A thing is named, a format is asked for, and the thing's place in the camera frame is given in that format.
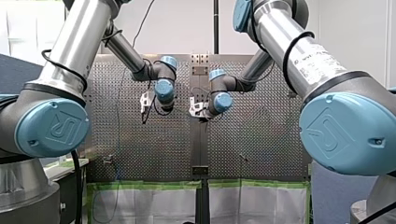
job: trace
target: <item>blue logo cap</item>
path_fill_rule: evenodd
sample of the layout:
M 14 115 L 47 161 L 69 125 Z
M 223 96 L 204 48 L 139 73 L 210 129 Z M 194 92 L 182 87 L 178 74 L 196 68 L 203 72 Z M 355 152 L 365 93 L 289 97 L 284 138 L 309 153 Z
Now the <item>blue logo cap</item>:
M 89 128 L 87 112 L 81 105 L 63 98 L 52 99 L 21 118 L 15 141 L 28 156 L 60 157 L 75 150 Z
M 219 113 L 224 113 L 233 105 L 233 98 L 228 92 L 219 93 L 214 99 L 214 107 Z
M 250 15 L 250 0 L 237 0 L 233 9 L 233 29 L 239 33 L 245 33 L 248 29 Z
M 154 91 L 158 100 L 162 103 L 168 103 L 174 99 L 174 87 L 168 79 L 159 79 Z
M 314 160 L 343 175 L 385 175 L 396 170 L 396 118 L 358 94 L 320 95 L 300 116 L 300 136 Z

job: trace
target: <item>metal stand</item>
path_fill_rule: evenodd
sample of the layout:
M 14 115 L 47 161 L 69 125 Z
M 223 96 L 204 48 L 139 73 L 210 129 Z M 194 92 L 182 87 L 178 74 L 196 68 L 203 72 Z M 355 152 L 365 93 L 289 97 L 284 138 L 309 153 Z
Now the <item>metal stand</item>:
M 59 185 L 49 182 L 38 159 L 0 164 L 2 223 L 58 224 Z

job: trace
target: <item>green tape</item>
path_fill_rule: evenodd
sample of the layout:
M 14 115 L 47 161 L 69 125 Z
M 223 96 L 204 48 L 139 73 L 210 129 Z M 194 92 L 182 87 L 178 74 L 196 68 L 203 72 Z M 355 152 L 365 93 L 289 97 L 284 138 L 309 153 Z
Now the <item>green tape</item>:
M 100 190 L 181 190 L 181 189 L 200 189 L 201 181 L 182 181 L 182 182 L 145 182 L 145 181 L 120 181 L 110 183 L 91 183 L 87 184 L 87 208 L 88 223 L 92 223 L 92 203 L 94 193 Z
M 265 180 L 209 180 L 209 187 L 214 189 L 223 188 L 239 188 L 244 187 L 267 187 L 282 189 L 307 189 L 309 182 L 281 182 L 281 181 L 265 181 Z
M 311 216 L 311 184 L 306 188 L 305 224 L 310 223 Z
M 112 189 L 152 189 L 152 190 L 171 190 L 171 189 L 199 189 L 200 181 L 182 182 L 145 182 L 145 181 L 120 181 L 111 183 L 92 183 L 87 188 L 92 190 L 112 190 Z

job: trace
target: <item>white wall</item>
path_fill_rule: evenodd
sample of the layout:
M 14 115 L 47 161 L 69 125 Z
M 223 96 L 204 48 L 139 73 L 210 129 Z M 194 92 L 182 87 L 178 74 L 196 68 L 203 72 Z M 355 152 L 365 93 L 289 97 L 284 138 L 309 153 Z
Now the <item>white wall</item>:
M 392 0 L 317 1 L 320 43 L 346 68 L 366 71 L 388 86 Z
M 219 0 L 219 53 L 254 54 L 258 47 L 233 30 L 236 0 Z M 121 8 L 116 25 L 131 42 L 149 5 L 134 0 Z M 311 11 L 308 29 L 318 33 L 318 0 L 307 0 Z M 213 0 L 157 0 L 136 41 L 139 53 L 213 52 Z
M 131 43 L 150 2 L 134 0 L 122 6 L 115 20 Z M 135 48 L 139 53 L 206 53 L 213 49 L 212 11 L 212 0 L 157 0 Z

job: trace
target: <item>perforated metal wall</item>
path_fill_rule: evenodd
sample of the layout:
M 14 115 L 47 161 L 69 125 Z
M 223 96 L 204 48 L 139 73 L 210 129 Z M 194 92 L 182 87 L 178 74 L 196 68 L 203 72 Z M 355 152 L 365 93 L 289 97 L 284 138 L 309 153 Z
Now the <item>perforated metal wall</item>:
M 222 120 L 199 131 L 204 126 L 189 117 L 189 97 L 192 86 L 208 88 L 207 76 L 196 81 L 197 76 L 191 74 L 196 66 L 191 57 L 195 56 L 174 56 L 179 61 L 176 109 L 168 117 L 151 112 L 146 125 L 141 122 L 139 100 L 148 83 L 133 82 L 114 56 L 96 58 L 86 93 L 92 120 L 92 134 L 85 145 L 92 160 L 90 182 L 117 177 L 191 180 L 191 165 L 197 162 L 209 166 L 209 178 L 301 181 L 307 177 L 310 159 L 300 143 L 298 127 L 301 100 L 288 97 L 289 89 L 277 67 L 256 91 L 232 93 L 233 108 Z M 148 58 L 155 61 L 160 57 Z M 210 63 L 204 66 L 221 67 L 238 76 L 250 58 L 210 55 Z M 103 163 L 108 155 L 114 155 L 114 164 Z
M 215 55 L 210 67 L 238 76 L 248 59 Z M 232 93 L 232 109 L 208 127 L 211 178 L 307 178 L 309 156 L 300 142 L 298 126 L 301 99 L 288 95 L 289 88 L 277 66 L 254 92 Z
M 179 61 L 175 109 L 166 118 L 152 110 L 145 125 L 141 120 L 140 96 L 149 83 L 132 81 L 128 69 L 113 56 L 96 58 L 90 75 L 91 94 L 88 95 L 92 96 L 92 145 L 86 149 L 87 157 L 92 158 L 89 181 L 117 177 L 191 179 L 190 118 L 187 115 L 190 65 L 187 56 L 175 57 Z M 160 56 L 147 58 L 154 62 Z M 114 164 L 104 164 L 103 157 L 108 155 L 114 156 Z

